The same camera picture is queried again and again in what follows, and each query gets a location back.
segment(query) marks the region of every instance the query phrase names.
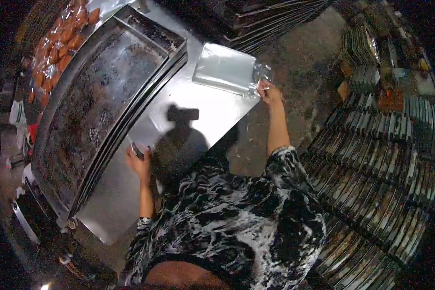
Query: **white object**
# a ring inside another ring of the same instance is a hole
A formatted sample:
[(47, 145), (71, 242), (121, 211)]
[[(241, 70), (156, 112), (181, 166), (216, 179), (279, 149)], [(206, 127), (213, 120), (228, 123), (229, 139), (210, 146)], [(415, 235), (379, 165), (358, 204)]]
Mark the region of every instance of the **white object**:
[(10, 124), (16, 127), (26, 126), (23, 101), (13, 101), (12, 110), (10, 112)]
[(26, 115), (24, 114), (23, 101), (13, 101), (10, 112), (10, 124), (15, 125), (17, 129), (16, 142), (18, 149), (23, 148), (24, 139), (27, 134)]
[(16, 189), (16, 199), (18, 199), (21, 195), (26, 195), (26, 192), (22, 187), (18, 187)]
[(32, 174), (32, 171), (30, 169), (30, 164), (28, 164), (26, 167), (24, 167), (23, 170), (23, 183), (25, 183), (25, 177), (29, 180), (29, 183), (33, 184), (36, 178), (34, 177), (34, 174)]
[(255, 62), (251, 55), (205, 43), (192, 82), (244, 95), (249, 91)]

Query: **left hand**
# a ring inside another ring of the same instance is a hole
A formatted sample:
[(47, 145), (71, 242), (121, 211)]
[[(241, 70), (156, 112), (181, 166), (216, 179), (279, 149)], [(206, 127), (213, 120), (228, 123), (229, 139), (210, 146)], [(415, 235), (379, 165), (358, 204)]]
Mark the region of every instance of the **left hand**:
[(140, 178), (142, 186), (148, 186), (150, 184), (151, 177), (151, 151), (148, 148), (144, 148), (144, 159), (141, 160), (135, 152), (132, 150), (132, 146), (129, 145), (126, 148), (126, 165), (133, 170)]

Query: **greasy tray surface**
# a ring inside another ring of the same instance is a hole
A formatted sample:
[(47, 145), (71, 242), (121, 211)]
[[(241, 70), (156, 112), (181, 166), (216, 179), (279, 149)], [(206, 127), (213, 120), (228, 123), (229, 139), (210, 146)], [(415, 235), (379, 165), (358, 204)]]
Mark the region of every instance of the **greasy tray surface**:
[(54, 118), (43, 120), (51, 122), (45, 139), (37, 137), (41, 143), (34, 158), (37, 166), (68, 209), (102, 141), (166, 58), (114, 19), (105, 23), (97, 36), (100, 39), (90, 39), (96, 41), (92, 43), (95, 49), (87, 48), (89, 53), (79, 51), (75, 56), (85, 58), (81, 67), (63, 74), (58, 85), (69, 85), (56, 92), (61, 96), (52, 94), (54, 102), (61, 102)]

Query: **fingers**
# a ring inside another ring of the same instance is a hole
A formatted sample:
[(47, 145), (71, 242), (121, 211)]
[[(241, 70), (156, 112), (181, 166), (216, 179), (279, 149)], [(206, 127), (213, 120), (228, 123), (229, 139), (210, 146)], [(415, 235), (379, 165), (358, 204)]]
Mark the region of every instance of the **fingers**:
[(259, 84), (262, 85), (263, 88), (271, 88), (271, 89), (273, 89), (273, 88), (276, 87), (274, 84), (270, 83), (267, 80), (261, 80), (261, 82), (259, 82)]
[(259, 86), (258, 86), (258, 93), (259, 93), (259, 95), (262, 97), (262, 98), (264, 98), (265, 96), (266, 96), (266, 91), (265, 90), (263, 90), (263, 85), (262, 84), (259, 84)]

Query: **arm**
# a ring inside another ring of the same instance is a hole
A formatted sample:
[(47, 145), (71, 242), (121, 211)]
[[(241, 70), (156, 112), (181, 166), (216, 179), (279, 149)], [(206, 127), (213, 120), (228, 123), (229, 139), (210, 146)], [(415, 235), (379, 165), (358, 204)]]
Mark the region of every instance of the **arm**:
[[(263, 87), (269, 87), (269, 90), (263, 90)], [(269, 108), (268, 156), (270, 156), (276, 149), (290, 146), (282, 93), (267, 81), (261, 81), (258, 92)]]
[(129, 166), (140, 179), (140, 205), (139, 217), (152, 218), (155, 213), (155, 202), (151, 188), (150, 174), (151, 153), (145, 149), (144, 160), (141, 160), (132, 151), (132, 147), (126, 149), (126, 164)]
[(151, 153), (145, 149), (144, 160), (141, 160), (135, 155), (131, 146), (126, 149), (126, 164), (133, 170), (140, 179), (140, 205), (139, 205), (139, 221), (137, 223), (137, 235), (132, 240), (126, 256), (126, 268), (130, 269), (133, 263), (133, 257), (143, 247), (150, 233), (151, 218), (156, 214), (155, 203), (150, 186), (150, 161)]

